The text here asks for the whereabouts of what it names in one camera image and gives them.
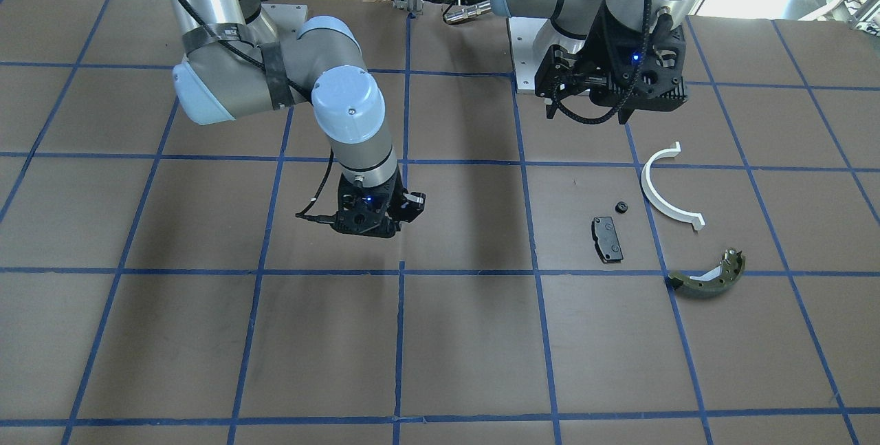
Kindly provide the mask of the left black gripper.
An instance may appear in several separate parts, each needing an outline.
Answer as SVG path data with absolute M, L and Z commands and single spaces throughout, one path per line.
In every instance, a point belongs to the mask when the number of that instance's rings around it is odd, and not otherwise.
M 657 24 L 644 35 L 641 19 L 632 30 L 602 4 L 581 50 L 572 54 L 560 45 L 549 47 L 535 76 L 535 94 L 546 100 L 547 119 L 564 110 L 566 97 L 585 91 L 596 105 L 618 106 L 620 125 L 635 110 L 669 112 L 686 103 L 682 25 L 673 26 L 667 7 L 650 18 Z

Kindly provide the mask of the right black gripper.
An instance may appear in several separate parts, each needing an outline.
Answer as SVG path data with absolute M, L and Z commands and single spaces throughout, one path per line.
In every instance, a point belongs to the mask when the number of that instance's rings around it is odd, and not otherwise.
M 376 187 L 354 184 L 342 176 L 331 228 L 340 234 L 392 238 L 402 222 L 412 222 L 424 211 L 425 204 L 426 195 L 409 192 L 399 173 Z

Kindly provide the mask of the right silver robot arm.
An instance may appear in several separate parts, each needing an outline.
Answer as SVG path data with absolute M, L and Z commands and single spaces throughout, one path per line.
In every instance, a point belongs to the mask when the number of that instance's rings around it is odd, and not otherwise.
M 235 121 L 307 102 L 340 165 L 337 212 L 299 219 L 340 234 L 390 238 L 425 208 L 408 191 L 386 121 L 386 101 L 342 21 L 316 16 L 284 28 L 269 0 L 174 0 L 184 58 L 173 84 L 200 124 Z

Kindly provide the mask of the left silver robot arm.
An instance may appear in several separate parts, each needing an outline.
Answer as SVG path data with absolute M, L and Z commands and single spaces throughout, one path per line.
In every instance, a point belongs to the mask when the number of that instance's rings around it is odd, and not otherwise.
M 546 117 L 584 124 L 689 99 L 684 20 L 697 0 L 490 0 L 493 13 L 547 20 L 536 40 L 532 91 Z

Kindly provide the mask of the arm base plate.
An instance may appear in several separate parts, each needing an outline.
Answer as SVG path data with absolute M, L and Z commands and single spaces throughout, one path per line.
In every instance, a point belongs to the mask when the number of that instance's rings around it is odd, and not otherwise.
M 551 45 L 558 44 L 574 54 L 585 43 L 584 39 L 575 39 L 558 32 L 550 19 L 510 17 L 508 29 L 519 93 L 534 93 L 536 73 Z
M 307 17 L 306 4 L 262 3 L 261 13 L 250 28 L 262 43 L 273 43 L 280 34 L 295 34 Z

